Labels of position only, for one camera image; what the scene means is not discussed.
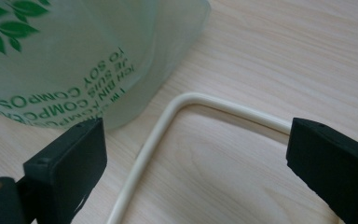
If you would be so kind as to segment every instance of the white wire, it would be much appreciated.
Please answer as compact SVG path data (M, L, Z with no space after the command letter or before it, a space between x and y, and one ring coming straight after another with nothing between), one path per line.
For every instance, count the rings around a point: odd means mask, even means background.
M156 148L162 135L167 130L176 113L187 105L205 105L217 110L221 110L228 114L259 123L280 133L290 134L290 122L278 119L267 113L252 109L250 107L237 105L229 101L202 93L190 92L179 95L174 98L165 108L152 133L147 138L138 155L138 158L132 166L130 174L124 183L123 188L118 194L117 201L109 218L106 221L106 224L121 223L121 219L123 218L130 203L132 194L135 192L136 186L153 155L154 149Z

